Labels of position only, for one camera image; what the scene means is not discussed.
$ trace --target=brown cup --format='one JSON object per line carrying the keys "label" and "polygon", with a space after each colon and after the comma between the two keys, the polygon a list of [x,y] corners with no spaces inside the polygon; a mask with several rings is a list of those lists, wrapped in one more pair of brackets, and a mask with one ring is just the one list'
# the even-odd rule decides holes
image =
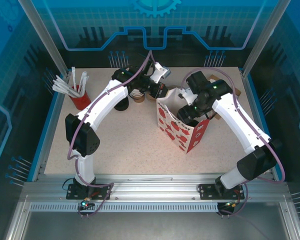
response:
{"label": "brown cup", "polygon": [[142,103],[145,100],[145,95],[143,94],[142,96],[132,96],[133,97],[133,101],[135,101],[136,103]]}

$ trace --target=red cup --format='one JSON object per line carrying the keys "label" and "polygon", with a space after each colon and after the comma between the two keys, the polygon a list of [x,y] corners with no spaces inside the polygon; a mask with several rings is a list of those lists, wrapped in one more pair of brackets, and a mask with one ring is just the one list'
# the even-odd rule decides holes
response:
{"label": "red cup", "polygon": [[86,107],[89,106],[89,104],[91,103],[91,100],[87,94],[87,92],[84,92],[84,95],[82,97],[71,97],[69,96],[69,98],[72,100],[72,102],[74,103],[76,109],[78,110],[83,110]]}

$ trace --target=blue edge trim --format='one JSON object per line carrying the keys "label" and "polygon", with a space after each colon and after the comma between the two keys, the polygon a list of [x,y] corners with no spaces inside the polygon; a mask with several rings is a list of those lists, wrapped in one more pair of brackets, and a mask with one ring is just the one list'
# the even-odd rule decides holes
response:
{"label": "blue edge trim", "polygon": [[[269,129],[268,129],[268,126],[267,126],[267,123],[266,123],[266,119],[265,119],[265,116],[262,112],[262,108],[261,108],[261,105],[260,105],[260,102],[259,102],[257,91],[256,91],[255,85],[252,81],[251,75],[248,74],[247,78],[248,78],[248,81],[249,81],[249,85],[251,87],[253,98],[255,100],[256,108],[257,108],[258,113],[260,115],[262,127],[264,129],[264,132],[270,136]],[[42,134],[41,134],[41,137],[40,137],[40,140],[39,140],[39,143],[38,143],[38,147],[36,149],[36,152],[35,152],[35,155],[34,155],[34,158],[33,158],[32,166],[31,166],[28,178],[27,178],[27,182],[31,182],[31,179],[33,178],[33,176],[35,174],[36,166],[37,166],[38,161],[39,161],[39,155],[40,155],[40,152],[41,152],[43,144],[44,144],[46,133],[48,131],[48,126],[49,126],[50,121],[51,121],[51,117],[52,117],[52,113],[53,113],[53,110],[54,110],[54,107],[55,107],[55,104],[56,104],[57,96],[58,96],[58,93],[55,92],[54,95],[53,95],[53,98],[52,98],[52,102],[51,102],[51,105],[50,105],[50,108],[49,108],[49,112],[47,114],[47,117],[46,117],[46,120],[45,120],[45,123],[44,123],[44,126],[43,126],[43,130],[42,130]],[[275,170],[276,170],[278,178],[280,180],[282,178],[282,173],[280,171],[280,168],[279,168],[278,164],[275,165]]]}
{"label": "blue edge trim", "polygon": [[[258,113],[259,113],[259,116],[260,116],[260,119],[261,119],[261,124],[262,124],[263,130],[266,134],[268,134],[270,136],[269,129],[268,129],[268,126],[267,126],[267,123],[266,123],[266,119],[265,119],[264,113],[262,112],[262,108],[261,108],[260,101],[259,101],[259,98],[258,98],[258,95],[257,95],[257,91],[256,91],[256,88],[255,88],[254,82],[252,81],[250,73],[248,74],[247,78],[248,78],[248,81],[249,81],[249,85],[251,87],[251,91],[252,91],[252,94],[253,94],[253,98],[254,98],[254,101],[255,101],[256,108],[258,110]],[[278,180],[280,180],[282,178],[282,173],[281,173],[281,170],[280,170],[280,167],[279,167],[278,164],[275,165],[275,170],[276,170],[276,174],[278,175],[278,178],[279,178]]]}
{"label": "blue edge trim", "polygon": [[48,114],[47,114],[46,119],[45,119],[45,123],[44,123],[43,129],[42,129],[42,133],[41,133],[41,136],[40,136],[39,143],[38,143],[38,147],[36,148],[36,151],[35,151],[35,154],[34,154],[32,165],[31,165],[31,168],[30,168],[30,172],[29,172],[28,178],[26,180],[27,182],[32,182],[32,179],[35,175],[36,167],[37,167],[37,164],[39,163],[40,152],[42,151],[42,147],[44,145],[45,137],[46,137],[46,134],[47,134],[47,131],[48,131],[50,121],[51,121],[52,113],[53,113],[55,105],[56,105],[57,97],[58,97],[58,93],[55,92],[53,94],[51,105],[50,105]]}

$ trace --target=cable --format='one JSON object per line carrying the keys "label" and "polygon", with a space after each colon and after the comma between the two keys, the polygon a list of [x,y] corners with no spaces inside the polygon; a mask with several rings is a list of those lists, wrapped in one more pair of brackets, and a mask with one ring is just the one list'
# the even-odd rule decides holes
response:
{"label": "cable", "polygon": [[114,183],[110,183],[110,189],[109,189],[109,191],[106,193],[106,195],[105,195],[104,199],[102,200],[101,204],[98,206],[98,208],[94,212],[89,213],[89,214],[87,213],[86,215],[83,215],[81,213],[81,211],[80,211],[80,208],[78,208],[78,214],[81,216],[81,218],[83,216],[86,216],[88,218],[88,217],[91,217],[91,216],[95,215],[97,212],[99,212],[99,210],[102,208],[102,206],[104,205],[105,201],[109,197],[110,193],[112,192],[112,188],[114,187],[114,185],[115,185]]}
{"label": "cable", "polygon": [[228,214],[229,216],[234,216],[234,217],[237,217],[237,218],[240,218],[240,219],[243,219],[245,220],[246,222],[248,222],[252,227],[254,227],[262,236],[264,236],[266,239],[270,240],[270,238],[263,232],[261,231],[260,228],[258,228],[252,221],[250,221],[248,218],[246,217],[243,217],[243,216],[240,216],[240,215],[234,215],[234,214],[231,214],[230,211],[227,211],[227,210],[221,210],[221,212],[224,212],[226,214]]}
{"label": "cable", "polygon": [[[142,55],[141,53],[139,53],[139,55],[140,55],[141,57],[143,57],[144,59],[146,58],[146,56]],[[156,67],[155,67],[156,61],[155,61],[154,56],[152,55],[152,53],[151,53],[150,57],[151,57],[151,60],[148,60],[148,61],[151,61],[151,62],[152,62],[152,73],[151,73],[151,75],[152,75],[152,74],[154,74],[154,72],[156,71]]]}
{"label": "cable", "polygon": [[156,60],[155,60],[155,58],[154,58],[154,55],[152,54],[152,50],[150,50],[149,53],[150,53],[150,57],[151,57],[151,59],[152,59],[152,63],[156,63]]}
{"label": "cable", "polygon": [[[186,81],[186,79],[191,75],[191,74],[194,74],[196,72],[199,72],[201,70],[214,70],[216,72],[219,72],[221,74],[223,74],[228,80],[229,82],[231,83],[231,88],[233,91],[235,91],[236,87],[235,87],[235,83],[234,81],[231,79],[231,77],[225,73],[224,71],[218,69],[218,68],[215,68],[215,67],[198,67],[198,68],[195,68],[193,69],[192,71],[188,72],[185,77],[183,78],[182,82],[181,82],[181,87],[180,89],[184,89],[183,88],[183,85]],[[267,143],[267,141],[260,135],[260,133],[254,128],[254,126],[252,126],[252,124],[248,121],[248,119],[243,115],[243,113],[241,112],[240,108],[238,107],[238,102],[237,102],[237,98],[236,98],[236,95],[235,94],[232,94],[232,97],[233,97],[233,103],[234,103],[234,106],[235,106],[235,109],[237,110],[237,112],[239,113],[239,115],[241,116],[241,118],[245,121],[245,123],[251,128],[251,130],[256,134],[257,138],[259,138],[262,143],[269,149],[269,151],[271,152],[271,154],[273,155],[274,159],[276,160],[277,164],[279,165],[279,168],[280,168],[280,171],[281,171],[281,174],[282,174],[282,177],[281,177],[281,180],[280,181],[273,181],[273,180],[269,180],[269,179],[266,179],[266,178],[263,178],[261,176],[258,176],[257,178],[258,179],[261,179],[261,180],[264,180],[268,183],[272,183],[272,184],[281,184],[285,181],[286,179],[286,173],[285,173],[285,170],[284,170],[284,166],[282,165],[278,155],[276,154],[276,152],[273,150],[273,148]]]}
{"label": "cable", "polygon": [[95,195],[99,194],[98,191],[95,191],[94,193],[91,194],[90,198],[93,198]]}
{"label": "cable", "polygon": [[238,190],[234,190],[236,195],[238,196],[238,204],[240,203],[240,192]]}
{"label": "cable", "polygon": [[72,178],[68,178],[67,180],[64,181],[64,183],[62,184],[62,189],[63,189],[63,190],[68,191],[67,189],[64,189],[64,186],[65,186],[65,184],[66,184],[69,180],[71,180],[71,179],[74,179],[74,178],[73,178],[73,177],[72,177]]}
{"label": "cable", "polygon": [[229,217],[238,217],[240,219],[245,220],[246,222],[248,222],[249,224],[251,224],[261,235],[263,235],[266,239],[270,240],[270,238],[265,233],[263,233],[253,222],[251,222],[249,219],[247,219],[247,218],[245,218],[243,216],[238,215],[244,209],[244,207],[246,206],[247,201],[248,201],[248,197],[249,197],[248,186],[246,184],[243,184],[243,185],[245,187],[246,193],[245,193],[244,202],[243,202],[242,206],[240,207],[240,209],[238,211],[236,211],[235,213],[232,213],[232,212],[227,211],[227,210],[220,210],[217,213],[220,216],[223,216],[223,214],[221,212],[224,212],[224,213],[228,214]]}

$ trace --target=gear logo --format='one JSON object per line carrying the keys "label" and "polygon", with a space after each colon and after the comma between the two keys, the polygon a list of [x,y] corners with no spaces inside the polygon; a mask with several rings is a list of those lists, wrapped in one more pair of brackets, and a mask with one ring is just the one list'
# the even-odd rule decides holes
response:
{"label": "gear logo", "polygon": [[19,3],[17,0],[0,0],[0,15],[8,23],[13,24],[19,16]]}
{"label": "gear logo", "polygon": [[181,0],[132,0],[134,10],[138,10],[140,14],[146,14],[147,17],[164,14],[170,14],[171,10],[177,9],[177,4],[181,4]]}

